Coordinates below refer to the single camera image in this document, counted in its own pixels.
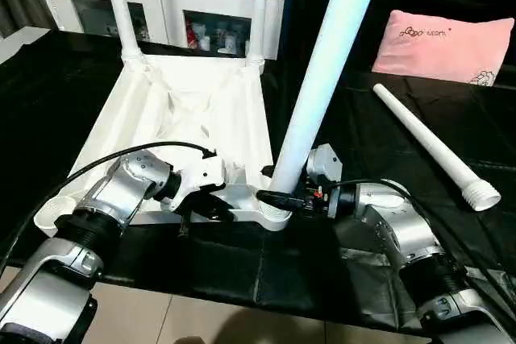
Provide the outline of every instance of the pipe end cap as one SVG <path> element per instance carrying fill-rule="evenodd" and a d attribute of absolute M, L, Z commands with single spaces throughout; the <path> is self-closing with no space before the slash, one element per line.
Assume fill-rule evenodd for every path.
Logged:
<path fill-rule="evenodd" d="M 487 181 L 479 179 L 473 181 L 462 190 L 462 196 L 475 211 L 484 211 L 496 205 L 500 193 Z"/>

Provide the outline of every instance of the gray curtain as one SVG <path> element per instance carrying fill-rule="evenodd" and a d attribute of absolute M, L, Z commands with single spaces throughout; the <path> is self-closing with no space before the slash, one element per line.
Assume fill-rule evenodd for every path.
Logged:
<path fill-rule="evenodd" d="M 0 0 L 0 35 L 7 37 L 25 26 L 54 28 L 44 0 Z"/>

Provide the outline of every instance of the pink pillow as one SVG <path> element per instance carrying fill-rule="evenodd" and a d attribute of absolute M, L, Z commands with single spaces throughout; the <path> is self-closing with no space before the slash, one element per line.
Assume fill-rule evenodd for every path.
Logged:
<path fill-rule="evenodd" d="M 513 25 L 512 18 L 467 23 L 394 10 L 372 70 L 491 86 Z"/>

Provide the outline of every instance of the cabinet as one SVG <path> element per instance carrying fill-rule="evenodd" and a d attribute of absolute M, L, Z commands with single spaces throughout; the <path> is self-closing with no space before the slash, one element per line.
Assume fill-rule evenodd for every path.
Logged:
<path fill-rule="evenodd" d="M 109 0 L 50 0 L 66 31 L 117 35 Z M 253 0 L 127 0 L 136 38 L 159 44 L 188 47 L 196 39 L 199 49 L 212 53 L 245 55 Z M 277 58 L 284 0 L 267 0 L 264 56 Z M 203 40 L 195 33 L 202 31 Z"/>
<path fill-rule="evenodd" d="M 188 47 L 187 23 L 206 27 L 210 50 L 220 48 L 224 38 L 220 31 L 235 37 L 237 55 L 244 55 L 245 41 L 249 40 L 253 0 L 162 0 L 165 26 L 170 44 Z M 280 40 L 283 0 L 267 0 L 264 29 L 264 55 L 276 59 Z"/>
<path fill-rule="evenodd" d="M 51 0 L 66 31 L 118 36 L 110 0 Z M 159 44 L 169 42 L 161 0 L 128 0 L 136 38 Z"/>

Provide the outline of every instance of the black cable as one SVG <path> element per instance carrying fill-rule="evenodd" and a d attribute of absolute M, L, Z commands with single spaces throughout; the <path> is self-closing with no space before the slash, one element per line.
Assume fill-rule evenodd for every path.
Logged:
<path fill-rule="evenodd" d="M 84 175 L 89 170 L 97 167 L 100 164 L 105 163 L 106 161 L 116 159 L 117 157 L 126 155 L 128 153 L 132 153 L 135 151 L 141 151 L 142 149 L 149 149 L 149 148 L 156 148 L 156 147 L 169 147 L 169 146 L 187 147 L 187 148 L 197 149 L 198 151 L 202 152 L 203 158 L 207 158 L 207 157 L 216 155 L 215 152 L 210 151 L 209 149 L 201 147 L 200 145 L 197 145 L 197 144 L 186 143 L 183 141 L 158 141 L 158 142 L 154 142 L 154 143 L 147 143 L 147 144 L 137 145 L 135 147 L 129 147 L 126 149 L 122 149 L 121 151 L 111 153 L 110 155 L 104 156 L 101 159 L 95 160 L 93 163 L 86 165 L 85 167 L 79 169 L 77 172 L 70 175 L 62 183 L 60 183 L 56 187 L 54 187 L 50 191 L 50 193 L 23 219 L 20 227 L 15 230 L 14 236 L 12 237 L 12 239 L 7 239 L 6 244 L 8 244 L 9 247 L 8 247 L 7 252 L 5 253 L 4 257 L 2 258 L 2 262 L 0 263 L 0 277 L 2 276 L 4 270 L 6 269 L 7 261 L 9 260 L 10 255 L 12 254 L 12 252 L 15 248 L 15 245 L 19 240 L 19 237 L 25 231 L 25 229 L 27 228 L 31 219 L 37 214 L 38 211 L 40 211 L 41 207 L 43 207 L 47 201 L 49 201 L 55 195 L 57 195 L 59 193 L 59 191 L 62 190 L 63 187 L 70 184 L 72 181 L 76 180 L 79 176 Z"/>
<path fill-rule="evenodd" d="M 500 284 L 491 276 L 489 273 L 487 267 L 473 254 L 471 249 L 466 246 L 464 241 L 459 237 L 459 235 L 453 230 L 453 228 L 448 225 L 448 223 L 444 220 L 443 217 L 438 215 L 435 211 L 427 208 L 425 205 L 422 204 L 421 201 L 416 199 L 414 196 L 410 195 L 407 191 L 400 188 L 399 186 L 395 185 L 394 183 L 391 183 L 389 181 L 385 181 L 382 179 L 355 179 L 355 180 L 345 180 L 341 181 L 339 183 L 330 184 L 329 187 L 342 187 L 345 185 L 356 185 L 356 184 L 362 184 L 362 183 L 374 183 L 374 184 L 382 184 L 386 187 L 389 187 L 399 193 L 404 199 L 406 199 L 413 207 L 414 209 L 421 214 L 427 222 L 431 223 L 432 219 L 435 219 L 445 230 L 447 233 L 450 234 L 450 236 L 455 240 L 455 242 L 459 245 L 460 249 L 472 260 L 473 264 L 478 267 L 478 269 L 481 271 L 481 273 L 484 275 L 484 277 L 488 280 L 488 282 L 493 286 L 496 293 L 500 296 L 500 298 L 503 299 L 503 301 L 506 303 L 506 305 L 509 307 L 510 311 L 516 316 L 516 305 L 511 300 L 509 295 L 506 293 L 506 291 L 500 286 Z M 444 249 L 452 255 L 452 251 L 449 247 L 446 246 L 445 239 L 439 235 L 439 232 L 436 232 L 434 230 L 437 239 L 439 240 L 439 243 L 444 247 Z"/>

